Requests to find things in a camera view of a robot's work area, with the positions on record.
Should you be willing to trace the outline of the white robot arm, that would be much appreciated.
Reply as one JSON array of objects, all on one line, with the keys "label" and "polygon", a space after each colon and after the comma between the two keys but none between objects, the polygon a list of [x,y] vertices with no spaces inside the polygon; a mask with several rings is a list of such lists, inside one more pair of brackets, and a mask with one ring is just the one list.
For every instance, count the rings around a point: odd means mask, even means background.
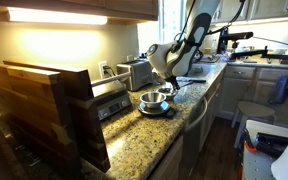
[{"label": "white robot arm", "polygon": [[156,74],[180,88],[176,78],[186,75],[206,35],[212,16],[221,0],[192,0],[187,7],[187,18],[179,38],[167,44],[153,44],[146,55]]}]

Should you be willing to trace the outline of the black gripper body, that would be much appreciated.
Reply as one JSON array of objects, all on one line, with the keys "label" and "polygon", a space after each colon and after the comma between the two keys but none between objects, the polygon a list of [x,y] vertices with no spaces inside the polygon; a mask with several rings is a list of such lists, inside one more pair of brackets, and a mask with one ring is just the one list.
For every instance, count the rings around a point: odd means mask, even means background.
[{"label": "black gripper body", "polygon": [[165,81],[169,82],[173,86],[173,88],[179,88],[179,85],[177,83],[175,76],[171,76],[169,78],[166,78]]}]

